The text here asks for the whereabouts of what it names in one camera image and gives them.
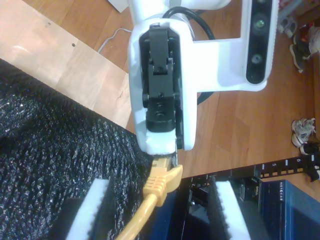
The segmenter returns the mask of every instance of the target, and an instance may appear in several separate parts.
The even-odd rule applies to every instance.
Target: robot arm
[[[193,41],[183,15],[163,18],[179,4],[212,10],[229,2],[129,0],[135,24],[128,48],[130,94],[142,151],[167,155],[194,147],[197,93],[260,91],[267,85],[278,0],[243,0],[240,38]]]

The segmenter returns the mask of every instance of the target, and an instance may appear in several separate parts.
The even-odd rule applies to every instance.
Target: shoe
[[[291,39],[293,37],[293,35],[295,34],[298,25],[297,25],[296,21],[292,17],[289,17],[288,20],[289,20],[289,25],[284,30],[284,32]]]
[[[316,170],[316,173],[318,174],[317,179],[320,179],[320,167],[316,165],[316,166],[314,166],[314,169]]]
[[[311,56],[309,43],[301,40],[300,34],[296,33],[293,38],[293,44],[297,46],[298,51],[302,54],[303,60],[308,60]]]
[[[277,26],[278,31],[283,33],[289,27],[289,19],[285,17]]]
[[[319,144],[316,142],[307,142],[300,147],[300,153],[303,155],[312,155],[319,152]]]
[[[293,56],[293,63],[295,67],[299,70],[300,73],[302,73],[305,68],[303,54],[299,51],[297,45],[291,44],[289,49],[290,53]]]
[[[291,130],[293,132],[291,136],[291,141],[293,145],[300,148],[303,144],[306,144],[309,140],[309,136],[315,133],[314,126],[315,119],[301,119],[295,120],[291,124]]]

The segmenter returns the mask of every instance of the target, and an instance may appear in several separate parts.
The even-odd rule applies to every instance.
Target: white sneaker
[[[284,30],[284,32],[291,39],[297,30],[298,24],[292,17],[289,17],[288,20],[289,24],[288,27]]]
[[[277,28],[280,33],[283,33],[289,27],[289,19],[285,17],[281,22],[278,23]]]
[[[315,119],[301,119],[295,120],[291,124],[291,130],[293,132],[291,141],[293,145],[300,148],[303,144],[306,144],[309,140],[309,136],[315,133],[314,126]]]

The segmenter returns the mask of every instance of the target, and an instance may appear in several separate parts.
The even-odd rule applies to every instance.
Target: black textured fabric
[[[0,59],[0,239],[43,239],[69,197],[108,179],[114,239],[151,168],[135,135]]]

